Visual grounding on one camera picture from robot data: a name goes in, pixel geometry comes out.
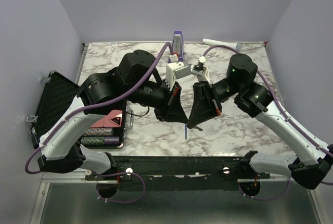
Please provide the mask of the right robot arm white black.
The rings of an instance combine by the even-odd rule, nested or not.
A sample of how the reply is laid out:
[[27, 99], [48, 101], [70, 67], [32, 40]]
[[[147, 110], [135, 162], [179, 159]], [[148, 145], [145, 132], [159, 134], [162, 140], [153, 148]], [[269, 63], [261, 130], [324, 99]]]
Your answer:
[[222, 103], [233, 96], [239, 109], [270, 128], [294, 151], [292, 156], [248, 152], [239, 165], [240, 174], [245, 178], [257, 173], [283, 175], [313, 190], [331, 169], [332, 146], [317, 139], [295, 120], [268, 85], [256, 83], [254, 79], [257, 74], [258, 67], [248, 55], [235, 54], [230, 58], [225, 79], [215, 84], [206, 80], [196, 82], [187, 126], [192, 129], [219, 116]]

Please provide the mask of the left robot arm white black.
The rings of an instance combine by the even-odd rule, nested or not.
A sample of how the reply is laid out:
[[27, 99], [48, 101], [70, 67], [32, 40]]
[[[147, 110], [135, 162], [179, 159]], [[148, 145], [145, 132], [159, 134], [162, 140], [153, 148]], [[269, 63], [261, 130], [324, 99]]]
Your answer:
[[82, 168], [111, 179], [116, 171], [111, 154], [93, 151], [78, 141], [95, 122], [128, 101], [154, 108], [160, 121], [187, 123], [181, 87], [162, 81], [156, 69], [160, 58], [135, 50], [125, 54], [112, 70], [90, 75], [57, 123], [40, 137], [40, 171], [68, 173]]

